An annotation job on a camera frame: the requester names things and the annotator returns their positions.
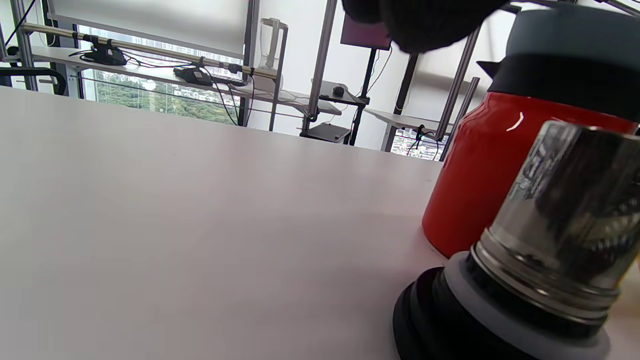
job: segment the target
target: window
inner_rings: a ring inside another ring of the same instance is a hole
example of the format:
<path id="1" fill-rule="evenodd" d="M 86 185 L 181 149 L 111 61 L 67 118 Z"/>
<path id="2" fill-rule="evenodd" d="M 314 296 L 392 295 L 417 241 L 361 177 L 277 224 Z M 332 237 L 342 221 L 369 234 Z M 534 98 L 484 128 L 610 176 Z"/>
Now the window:
<path id="1" fill-rule="evenodd" d="M 440 143 L 436 143 L 426 137 L 422 138 L 418 149 L 415 148 L 415 130 L 398 129 L 396 131 L 396 137 L 394 138 L 394 144 L 391 148 L 391 152 L 394 154 L 400 154 L 406 156 L 411 146 L 412 150 L 410 156 L 414 158 L 427 159 L 427 160 L 440 160 L 442 152 L 444 151 L 444 145 L 447 143 L 449 136 L 445 136 Z"/>
<path id="2" fill-rule="evenodd" d="M 112 31 L 89 28 L 86 26 L 79 26 L 78 30 L 82 33 L 89 33 L 100 37 L 112 38 L 115 40 L 132 42 L 160 49 L 169 49 L 184 54 L 205 56 L 218 61 L 221 61 L 221 59 L 224 58 L 229 63 L 241 63 L 240 59 L 219 56 L 205 51 L 114 33 Z M 91 44 L 88 42 L 81 42 L 82 49 L 89 49 L 90 45 Z M 153 54 L 145 54 L 145 56 L 154 58 L 153 60 L 145 59 L 145 61 L 152 62 L 153 64 L 171 64 L 169 62 L 171 59 L 164 56 Z M 231 74 L 229 71 L 224 69 L 211 67 L 208 67 L 207 69 L 211 74 L 217 76 L 236 79 L 242 78 L 240 74 Z M 233 117 L 234 120 L 236 119 L 237 108 L 235 108 L 235 106 L 239 106 L 240 103 L 239 97 L 232 97 L 227 94 L 223 94 L 222 97 L 220 97 L 220 94 L 215 90 L 201 90 L 191 88 L 189 86 L 174 85 L 92 69 L 85 70 L 82 74 L 85 99 L 91 101 L 124 105 L 130 108 L 176 114 L 200 120 L 221 122 L 224 124 L 232 124 L 232 121 L 227 115 L 227 111 L 231 114 L 231 117 Z M 225 107 L 222 106 L 222 102 L 227 105 L 226 110 Z"/>

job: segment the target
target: white wall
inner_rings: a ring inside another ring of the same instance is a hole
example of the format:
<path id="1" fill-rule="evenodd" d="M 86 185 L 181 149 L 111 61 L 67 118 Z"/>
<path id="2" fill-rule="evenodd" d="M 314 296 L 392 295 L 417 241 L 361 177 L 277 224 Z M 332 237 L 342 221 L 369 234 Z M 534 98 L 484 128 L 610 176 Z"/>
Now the white wall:
<path id="1" fill-rule="evenodd" d="M 23 0 L 23 3 L 24 3 L 24 9 L 26 10 L 29 4 L 31 3 L 31 0 Z M 44 25 L 44 17 L 42 15 L 42 5 L 40 4 L 39 0 L 36 2 L 35 5 L 33 5 L 33 8 L 29 12 L 29 15 L 27 15 L 26 21 Z M 4 41 L 6 41 L 9 38 L 9 35 L 11 35 L 11 32 L 13 32 L 13 29 L 15 27 L 15 25 L 13 24 L 13 15 L 11 11 L 11 3 L 9 2 L 9 0 L 0 0 L 0 24 L 2 25 L 2 33 L 4 36 Z M 47 45 L 46 44 L 47 39 L 44 34 L 34 33 L 31 35 L 30 39 L 31 39 L 32 46 Z M 16 40 L 15 36 L 9 43 L 9 46 L 12 46 L 12 45 L 18 46 L 18 41 Z M 49 67 L 49 63 L 36 63 L 35 66 Z M 9 64 L 0 63 L 0 67 L 9 67 Z M 38 79 L 49 79 L 49 78 L 39 76 Z M 24 80 L 22 78 L 13 77 L 12 84 L 14 88 L 24 89 Z M 48 92 L 50 94 L 53 94 L 53 86 L 51 84 L 38 83 L 38 90 L 41 92 Z"/>
<path id="2" fill-rule="evenodd" d="M 284 88 L 308 94 L 311 89 L 311 78 L 316 64 L 317 47 L 322 29 L 325 0 L 261 0 L 260 17 L 275 17 L 289 25 L 289 40 L 284 63 Z M 472 61 L 488 60 L 500 61 L 504 57 L 506 39 L 509 35 L 513 18 L 515 16 L 499 12 L 491 16 L 485 22 L 474 51 Z M 357 93 L 362 86 L 364 74 L 369 59 L 369 49 L 340 44 L 340 34 L 344 21 L 344 10 L 339 3 L 333 23 L 333 33 L 329 54 L 327 57 L 324 79 L 346 84 L 351 92 Z M 412 81 L 410 101 L 404 108 L 405 115 L 439 120 L 444 109 L 451 82 L 456 72 L 464 40 L 447 49 L 441 49 L 422 55 L 419 66 Z M 376 65 L 376 75 L 382 70 L 388 52 L 382 52 Z M 408 55 L 403 54 L 395 45 L 394 52 L 384 73 L 369 92 L 371 97 L 370 108 L 393 112 L 397 93 L 404 76 L 404 70 L 408 61 Z M 472 63 L 465 77 L 465 85 L 458 99 L 460 105 L 468 81 L 472 76 L 480 76 L 481 89 L 477 92 L 472 107 L 477 106 L 490 85 L 490 79 L 483 71 Z M 256 108 L 270 109 L 270 104 L 255 103 Z M 278 107 L 279 112 L 299 115 L 300 113 L 286 108 Z M 335 117 L 333 124 L 350 127 L 355 107 L 348 107 L 341 117 Z M 331 119 L 331 115 L 321 114 L 319 122 Z M 253 112 L 249 123 L 250 127 L 268 129 L 269 114 Z M 291 135 L 298 135 L 301 126 L 300 119 L 277 116 L 275 131 Z M 370 149 L 379 149 L 385 123 L 374 117 L 364 114 L 358 132 L 356 146 Z"/>

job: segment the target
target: window blind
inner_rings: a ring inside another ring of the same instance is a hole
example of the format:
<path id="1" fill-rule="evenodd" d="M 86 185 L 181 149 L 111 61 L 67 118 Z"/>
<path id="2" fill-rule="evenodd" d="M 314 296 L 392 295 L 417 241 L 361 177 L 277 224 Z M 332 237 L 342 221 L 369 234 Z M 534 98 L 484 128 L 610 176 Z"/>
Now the window blind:
<path id="1" fill-rule="evenodd" d="M 246 0 L 49 0 L 51 18 L 242 58 Z"/>

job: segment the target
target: black stand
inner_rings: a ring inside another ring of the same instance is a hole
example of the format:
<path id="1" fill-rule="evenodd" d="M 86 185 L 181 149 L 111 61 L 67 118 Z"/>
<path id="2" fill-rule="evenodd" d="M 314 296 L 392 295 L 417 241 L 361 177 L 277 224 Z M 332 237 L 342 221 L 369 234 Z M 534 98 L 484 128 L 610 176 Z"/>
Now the black stand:
<path id="1" fill-rule="evenodd" d="M 373 71 L 373 64 L 376 62 L 376 53 L 378 50 L 371 49 L 371 54 L 369 55 L 369 63 L 367 64 L 367 73 L 364 76 L 364 82 L 362 83 L 362 94 L 360 95 L 360 99 L 365 102 L 364 105 L 358 106 L 356 110 L 356 117 L 353 119 L 351 127 L 353 130 L 351 131 L 351 138 L 349 140 L 349 145 L 354 146 L 356 144 L 356 136 L 358 136 L 358 128 L 360 128 L 360 121 L 362 120 L 362 112 L 364 108 L 369 104 L 369 98 L 367 97 L 367 93 L 369 92 L 369 82 L 371 81 L 371 72 Z"/>
<path id="2" fill-rule="evenodd" d="M 371 49 L 371 54 L 369 55 L 369 63 L 367 64 L 367 74 L 364 77 L 364 83 L 362 84 L 362 94 L 360 96 L 356 97 L 355 95 L 345 91 L 343 96 L 338 97 L 333 94 L 333 88 L 336 86 L 342 86 L 343 88 L 345 88 L 345 86 L 329 81 L 323 81 L 322 87 L 320 89 L 320 100 L 358 107 L 356 116 L 355 118 L 353 118 L 353 121 L 351 123 L 351 127 L 353 128 L 353 130 L 351 131 L 349 129 L 331 124 L 320 124 L 311 129 L 310 123 L 317 120 L 318 114 L 306 114 L 305 118 L 302 120 L 302 132 L 300 133 L 300 136 L 327 142 L 342 142 L 345 145 L 351 146 L 355 145 L 356 135 L 358 134 L 358 128 L 360 127 L 360 120 L 362 119 L 362 112 L 367 107 L 367 105 L 369 105 L 370 101 L 370 98 L 368 98 L 367 96 L 367 91 L 369 89 L 369 83 L 371 82 L 371 72 L 373 71 L 373 65 L 376 62 L 376 51 L 376 49 Z"/>

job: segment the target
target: computer mouse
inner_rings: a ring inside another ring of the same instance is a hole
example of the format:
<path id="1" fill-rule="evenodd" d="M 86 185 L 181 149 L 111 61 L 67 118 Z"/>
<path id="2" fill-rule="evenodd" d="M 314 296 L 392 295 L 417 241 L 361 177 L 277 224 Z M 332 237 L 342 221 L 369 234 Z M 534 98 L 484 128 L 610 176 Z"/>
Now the computer mouse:
<path id="1" fill-rule="evenodd" d="M 342 86 L 336 86 L 333 88 L 333 95 L 336 97 L 342 97 L 344 95 L 344 88 Z"/>

